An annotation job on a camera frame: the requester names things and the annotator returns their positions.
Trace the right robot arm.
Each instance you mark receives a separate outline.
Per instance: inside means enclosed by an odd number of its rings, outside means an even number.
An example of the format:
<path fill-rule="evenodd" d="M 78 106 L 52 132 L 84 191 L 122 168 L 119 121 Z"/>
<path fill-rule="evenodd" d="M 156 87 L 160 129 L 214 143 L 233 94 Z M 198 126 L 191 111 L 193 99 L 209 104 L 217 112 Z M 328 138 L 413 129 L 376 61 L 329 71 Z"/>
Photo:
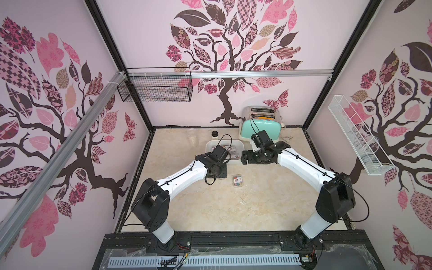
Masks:
<path fill-rule="evenodd" d="M 314 212 L 296 229 L 293 236 L 292 241 L 299 249 L 311 248 L 323 231 L 355 207 L 354 195 L 358 192 L 352 187 L 347 174 L 329 171 L 314 164 L 286 142 L 273 142 L 266 131 L 253 134 L 251 143 L 253 149 L 242 152 L 242 164 L 281 165 L 319 192 Z"/>

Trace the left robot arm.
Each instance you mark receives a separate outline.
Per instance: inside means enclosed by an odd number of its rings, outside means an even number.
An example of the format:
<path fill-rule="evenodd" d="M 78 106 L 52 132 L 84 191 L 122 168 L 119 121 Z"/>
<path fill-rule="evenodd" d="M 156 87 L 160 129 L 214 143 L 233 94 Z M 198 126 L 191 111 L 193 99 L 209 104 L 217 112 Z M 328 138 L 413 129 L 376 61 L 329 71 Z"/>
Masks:
<path fill-rule="evenodd" d="M 161 244 L 171 242 L 175 235 L 167 221 L 171 200 L 197 181 L 211 186 L 226 173 L 230 160 L 229 149 L 218 143 L 212 152 L 195 156 L 191 164 L 177 173 L 159 181 L 148 178 L 141 185 L 130 212 Z"/>

